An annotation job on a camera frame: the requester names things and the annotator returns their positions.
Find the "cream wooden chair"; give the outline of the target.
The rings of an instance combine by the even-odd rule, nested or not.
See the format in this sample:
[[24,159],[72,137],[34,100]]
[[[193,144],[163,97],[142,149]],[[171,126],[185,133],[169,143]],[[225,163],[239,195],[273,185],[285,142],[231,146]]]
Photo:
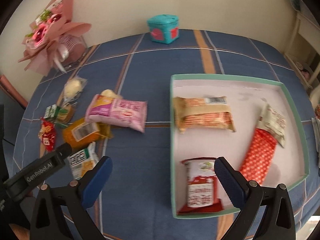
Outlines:
[[312,105],[319,104],[319,25],[301,12],[284,51],[294,72],[309,95]]

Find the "red white cup snack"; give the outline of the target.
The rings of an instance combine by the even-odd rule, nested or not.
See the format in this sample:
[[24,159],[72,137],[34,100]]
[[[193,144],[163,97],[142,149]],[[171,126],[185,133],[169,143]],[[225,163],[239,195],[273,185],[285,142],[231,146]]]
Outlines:
[[217,194],[215,160],[215,157],[198,157],[181,161],[187,171],[187,198],[178,215],[214,213],[223,210],[221,199]]

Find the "small red snack packet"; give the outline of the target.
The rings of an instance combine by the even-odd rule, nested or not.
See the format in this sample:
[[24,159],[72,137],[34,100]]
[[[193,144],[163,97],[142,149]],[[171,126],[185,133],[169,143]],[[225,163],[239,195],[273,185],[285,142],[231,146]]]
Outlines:
[[52,122],[42,118],[41,128],[38,135],[41,143],[48,152],[52,152],[56,143],[56,129]]

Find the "green orange snack packet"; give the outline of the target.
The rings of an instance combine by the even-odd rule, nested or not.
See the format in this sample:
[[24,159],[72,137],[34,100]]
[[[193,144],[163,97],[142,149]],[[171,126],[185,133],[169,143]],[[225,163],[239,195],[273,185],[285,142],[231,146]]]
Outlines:
[[70,155],[67,159],[71,168],[73,179],[81,179],[87,171],[92,170],[99,162],[95,152],[96,143],[90,143],[86,148]]

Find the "pink flower bouquet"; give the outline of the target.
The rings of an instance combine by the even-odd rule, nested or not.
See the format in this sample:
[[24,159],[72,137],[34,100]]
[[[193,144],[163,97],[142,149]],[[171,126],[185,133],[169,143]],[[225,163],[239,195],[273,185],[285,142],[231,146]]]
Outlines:
[[29,61],[25,70],[32,70],[47,76],[56,68],[53,58],[58,42],[63,35],[83,36],[91,28],[91,24],[73,22],[74,0],[51,0],[44,11],[30,24],[31,33],[25,35],[23,57],[19,62]]

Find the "orange yellow snack packet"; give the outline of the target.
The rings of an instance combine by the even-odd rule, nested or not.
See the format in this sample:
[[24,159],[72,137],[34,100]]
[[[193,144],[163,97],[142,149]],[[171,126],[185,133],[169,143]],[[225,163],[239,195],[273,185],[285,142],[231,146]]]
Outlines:
[[64,142],[70,144],[73,151],[86,148],[90,143],[112,139],[111,126],[100,122],[85,122],[84,118],[76,120],[63,129],[62,137]]

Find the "clear glass vase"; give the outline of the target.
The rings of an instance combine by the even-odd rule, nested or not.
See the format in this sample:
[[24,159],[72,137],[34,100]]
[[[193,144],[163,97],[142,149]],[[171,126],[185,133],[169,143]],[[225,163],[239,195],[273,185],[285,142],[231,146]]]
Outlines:
[[86,50],[87,45],[82,36],[63,35],[59,39],[53,64],[60,72],[67,73],[67,67],[78,62]]

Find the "white round pastry packet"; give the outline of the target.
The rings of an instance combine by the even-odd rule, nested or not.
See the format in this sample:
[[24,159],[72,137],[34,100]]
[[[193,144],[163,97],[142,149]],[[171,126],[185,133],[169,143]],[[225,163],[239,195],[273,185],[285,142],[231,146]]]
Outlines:
[[80,97],[86,85],[87,80],[79,76],[68,80],[62,91],[61,106],[76,101]]

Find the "teal gift box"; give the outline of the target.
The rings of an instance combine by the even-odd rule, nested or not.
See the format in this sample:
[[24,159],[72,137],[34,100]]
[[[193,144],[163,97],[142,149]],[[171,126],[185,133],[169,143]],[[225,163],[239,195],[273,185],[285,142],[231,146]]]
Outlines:
[[147,20],[152,42],[171,44],[180,36],[179,17],[161,14]]

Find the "green round biscuit packet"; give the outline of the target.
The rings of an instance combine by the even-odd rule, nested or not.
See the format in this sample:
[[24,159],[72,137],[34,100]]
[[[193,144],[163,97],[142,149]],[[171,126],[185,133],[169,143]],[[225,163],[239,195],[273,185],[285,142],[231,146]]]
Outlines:
[[73,117],[75,112],[75,108],[71,104],[66,104],[62,108],[59,109],[57,116],[55,118],[55,124],[60,127],[67,127],[71,118]]

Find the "white brown snack packet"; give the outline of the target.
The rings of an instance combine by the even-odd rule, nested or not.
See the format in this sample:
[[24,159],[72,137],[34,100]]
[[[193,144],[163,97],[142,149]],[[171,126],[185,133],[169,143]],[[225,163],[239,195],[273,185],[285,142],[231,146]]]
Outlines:
[[270,133],[282,148],[285,147],[286,119],[277,113],[269,103],[266,103],[260,112],[256,128]]

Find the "beige orange cake packet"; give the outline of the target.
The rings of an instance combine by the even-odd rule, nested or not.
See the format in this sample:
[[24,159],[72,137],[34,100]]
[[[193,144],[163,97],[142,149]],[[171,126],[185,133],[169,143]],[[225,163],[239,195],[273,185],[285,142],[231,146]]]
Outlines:
[[180,132],[188,128],[217,128],[236,131],[231,108],[225,96],[204,98],[175,97],[172,100],[175,125]]

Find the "blue plaid tablecloth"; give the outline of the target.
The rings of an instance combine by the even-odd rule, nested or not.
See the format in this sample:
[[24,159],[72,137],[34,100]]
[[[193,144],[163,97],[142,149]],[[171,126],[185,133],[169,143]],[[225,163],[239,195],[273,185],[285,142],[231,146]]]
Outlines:
[[246,37],[211,31],[182,30],[172,44],[155,43],[149,34],[106,42],[81,67],[67,74],[50,72],[36,88],[20,119],[12,172],[39,156],[40,118],[56,103],[71,75],[87,80],[77,101],[80,119],[95,94],[105,89],[129,100],[146,101],[145,133],[115,128],[110,141],[98,143],[98,154],[112,158],[114,168],[90,214],[106,239],[215,239],[217,218],[176,219],[170,194],[170,79],[174,74],[204,72],[201,53],[213,58],[219,74],[259,77],[282,82],[289,90],[303,123],[308,143],[310,174],[290,191],[296,229],[319,207],[317,152],[308,96],[288,62],[272,46]]

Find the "pink snack bag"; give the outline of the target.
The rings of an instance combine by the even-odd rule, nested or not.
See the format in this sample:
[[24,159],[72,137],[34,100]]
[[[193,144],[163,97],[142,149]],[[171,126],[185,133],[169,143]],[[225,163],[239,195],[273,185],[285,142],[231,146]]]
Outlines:
[[147,114],[146,101],[132,101],[96,94],[86,110],[85,122],[128,127],[144,133]]

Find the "green white snack box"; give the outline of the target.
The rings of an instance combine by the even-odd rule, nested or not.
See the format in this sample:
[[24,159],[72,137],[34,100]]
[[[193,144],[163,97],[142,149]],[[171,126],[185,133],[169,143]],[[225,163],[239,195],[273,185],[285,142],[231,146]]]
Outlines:
[[56,104],[48,106],[45,110],[43,118],[46,120],[55,120],[58,116],[60,109],[61,108]]

